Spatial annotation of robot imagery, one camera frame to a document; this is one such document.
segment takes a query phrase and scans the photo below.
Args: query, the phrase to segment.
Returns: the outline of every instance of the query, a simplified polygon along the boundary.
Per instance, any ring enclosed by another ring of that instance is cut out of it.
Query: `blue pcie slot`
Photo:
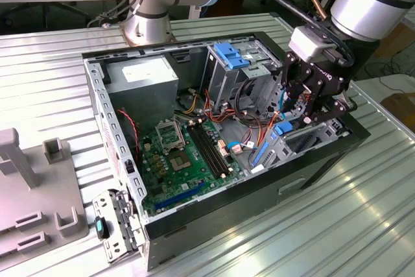
[[[179,195],[173,196],[169,199],[163,200],[162,202],[159,202],[158,204],[155,204],[154,206],[156,207],[156,209],[162,209],[165,208],[167,206],[170,206],[171,204],[175,204],[179,201],[181,201],[182,199],[185,199],[187,197],[196,195],[200,189],[204,186],[204,182],[197,185],[196,187],[189,189],[188,191],[185,191]]]
[[[264,154],[265,150],[268,148],[270,144],[268,142],[265,142],[264,145],[262,145],[261,150],[259,151],[258,155],[255,157],[254,162],[252,162],[252,165],[257,165],[259,159]]]

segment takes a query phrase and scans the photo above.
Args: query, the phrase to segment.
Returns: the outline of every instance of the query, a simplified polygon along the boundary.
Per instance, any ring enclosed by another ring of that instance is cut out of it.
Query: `ribbed metal table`
[[[268,14],[172,27],[179,40],[262,30],[284,49],[290,34]],[[90,227],[87,237],[1,276],[414,276],[413,137],[354,84],[349,93],[359,108],[353,116],[372,135],[317,185],[150,274],[139,257],[109,267],[91,200],[117,181],[93,118],[80,53],[120,47],[126,44],[118,28],[0,37],[0,126],[17,128],[22,148],[47,138],[69,140]]]
[[[402,23],[411,29],[415,29],[415,6],[405,14]]]

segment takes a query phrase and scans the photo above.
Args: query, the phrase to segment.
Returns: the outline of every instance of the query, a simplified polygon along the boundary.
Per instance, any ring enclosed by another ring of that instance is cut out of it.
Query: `metal bracket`
[[[108,263],[128,254],[143,252],[145,236],[138,219],[132,213],[133,206],[128,201],[126,191],[108,190],[92,200],[95,215],[105,220],[109,237],[103,240]]]

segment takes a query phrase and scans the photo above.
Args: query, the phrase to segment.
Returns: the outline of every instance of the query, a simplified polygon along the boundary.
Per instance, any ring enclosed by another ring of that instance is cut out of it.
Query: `red wire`
[[[137,134],[137,130],[136,130],[136,123],[134,122],[134,120],[123,110],[117,110],[117,112],[123,114],[131,123],[132,128],[134,130],[134,136],[136,137],[136,163],[138,163],[138,134]]]

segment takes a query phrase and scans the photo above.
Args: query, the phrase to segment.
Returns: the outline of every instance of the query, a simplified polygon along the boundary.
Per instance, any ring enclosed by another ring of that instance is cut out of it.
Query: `motherboard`
[[[211,121],[195,126],[167,123],[161,124],[162,131],[157,126],[143,137],[142,177],[148,189],[143,207],[150,216],[236,182],[243,175],[232,155],[219,153],[221,138]],[[184,145],[179,144],[180,136]],[[166,152],[166,144],[174,142],[177,146]]]

